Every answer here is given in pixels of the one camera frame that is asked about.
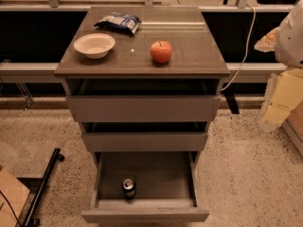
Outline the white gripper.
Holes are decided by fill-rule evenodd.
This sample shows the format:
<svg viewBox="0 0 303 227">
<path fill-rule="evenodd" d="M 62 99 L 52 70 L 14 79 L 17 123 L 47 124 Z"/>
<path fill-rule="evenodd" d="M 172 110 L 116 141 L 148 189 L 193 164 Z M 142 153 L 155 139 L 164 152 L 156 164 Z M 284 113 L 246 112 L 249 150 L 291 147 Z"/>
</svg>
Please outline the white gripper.
<svg viewBox="0 0 303 227">
<path fill-rule="evenodd" d="M 264 131 L 274 131 L 303 100 L 303 0 L 276 27 L 258 40 L 254 49 L 275 50 L 276 60 L 289 67 L 281 74 L 272 74 L 267 81 L 258 125 Z"/>
</svg>

